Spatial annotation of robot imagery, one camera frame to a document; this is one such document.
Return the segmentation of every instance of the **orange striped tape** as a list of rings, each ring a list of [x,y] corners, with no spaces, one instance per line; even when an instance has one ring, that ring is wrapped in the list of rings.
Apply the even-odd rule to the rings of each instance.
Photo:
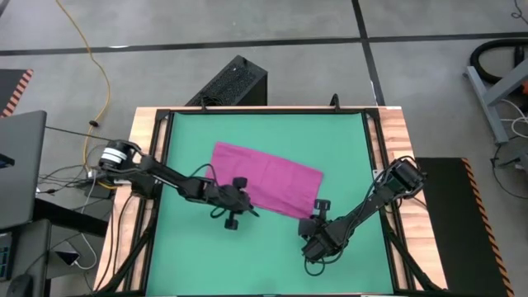
[[[31,69],[26,70],[26,72],[22,74],[22,77],[20,78],[20,81],[16,85],[13,95],[9,99],[7,106],[4,108],[4,110],[0,114],[0,117],[10,116],[13,114],[13,112],[15,112],[15,108],[17,108],[18,102],[20,102],[22,93],[26,90],[27,85],[30,82],[31,76],[33,76],[33,70]]]
[[[489,224],[488,214],[486,214],[486,210],[484,209],[484,203],[480,197],[480,192],[477,188],[477,182],[475,181],[473,170],[471,169],[471,165],[469,165],[469,160],[467,158],[462,158],[462,162],[464,162],[465,169],[468,172],[469,184],[473,188],[475,201],[478,205],[478,211],[480,211],[480,215],[482,216],[484,228],[486,229],[486,232],[488,232],[489,244],[492,247],[493,253],[495,253],[495,260],[497,261],[498,270],[502,275],[502,282],[506,286],[507,295],[508,297],[514,297],[515,295],[513,293],[512,283],[510,283],[510,279],[508,278],[508,273],[506,271],[506,267],[504,266],[504,262],[502,261],[501,253],[498,250],[495,236],[493,236],[492,226]]]

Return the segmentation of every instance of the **pink cloth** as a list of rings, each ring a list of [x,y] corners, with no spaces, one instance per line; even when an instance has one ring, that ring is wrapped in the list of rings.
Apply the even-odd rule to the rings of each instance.
[[[220,185],[246,177],[251,203],[296,219],[314,211],[323,173],[284,158],[232,144],[216,143],[211,165]],[[211,170],[205,174],[213,178]]]

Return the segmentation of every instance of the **yellow cable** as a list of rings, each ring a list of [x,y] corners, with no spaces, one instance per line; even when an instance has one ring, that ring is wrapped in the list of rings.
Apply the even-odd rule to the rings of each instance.
[[[106,108],[110,104],[110,100],[111,100],[111,97],[110,97],[110,81],[108,80],[108,77],[106,76],[105,69],[93,58],[92,49],[90,48],[90,45],[88,44],[88,41],[86,40],[86,37],[84,37],[84,34],[81,32],[81,29],[79,28],[79,26],[77,26],[77,23],[73,20],[72,16],[69,15],[68,11],[66,11],[66,9],[63,7],[63,5],[60,3],[60,1],[59,0],[55,0],[55,1],[57,2],[57,5],[59,5],[60,9],[64,12],[66,17],[68,17],[68,19],[72,22],[72,24],[75,27],[75,29],[77,29],[77,32],[81,36],[82,41],[84,42],[84,45],[86,46],[86,51],[88,52],[88,54],[90,56],[90,60],[101,70],[102,76],[105,78],[105,81],[106,81],[106,102],[105,102],[105,105],[101,108],[101,110],[97,114],[97,116],[93,119],[94,121],[98,121],[103,116],[103,114],[106,111]],[[93,132],[93,126],[90,125],[90,128],[88,128],[88,133],[87,134],[91,135],[92,132]],[[88,166],[87,166],[87,151],[88,151],[88,140],[89,139],[90,139],[90,137],[88,137],[88,136],[85,138],[85,140],[84,140],[84,148],[82,149],[82,163],[84,164],[84,167],[86,169],[88,169]]]
[[[102,182],[100,182],[100,181],[98,181],[97,183],[99,184],[99,186],[102,186],[102,187],[104,187],[105,189],[108,189],[108,190],[115,190],[115,189],[117,189],[117,186],[108,186],[108,185],[106,185],[106,184],[104,184],[104,183],[102,183]]]

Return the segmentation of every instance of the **black computer tower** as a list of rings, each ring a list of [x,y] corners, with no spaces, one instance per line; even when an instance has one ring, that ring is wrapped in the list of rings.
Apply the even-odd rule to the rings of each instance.
[[[267,71],[237,55],[186,106],[266,106]]]

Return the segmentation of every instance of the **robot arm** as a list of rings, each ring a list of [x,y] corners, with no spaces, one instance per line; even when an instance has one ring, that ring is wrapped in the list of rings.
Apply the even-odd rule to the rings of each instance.
[[[141,159],[134,163],[134,156]],[[156,183],[164,183],[177,189],[180,196],[194,203],[216,206],[229,210],[230,216],[225,228],[236,229],[234,215],[249,211],[255,216],[249,195],[242,189],[247,179],[237,177],[233,185],[218,185],[216,180],[204,177],[186,177],[181,173],[156,161],[153,156],[141,152],[137,144],[124,140],[111,141],[99,160],[99,167],[104,172],[105,182],[113,184],[117,178],[131,182],[132,192],[143,198],[152,195]]]
[[[354,229],[365,222],[381,207],[399,198],[415,196],[422,188],[425,175],[419,172],[408,160],[397,159],[374,181],[367,197],[350,213],[335,220],[326,220],[330,201],[318,200],[319,215],[299,222],[299,235],[307,240],[302,248],[308,262],[320,262],[325,257],[341,253],[348,245]]]

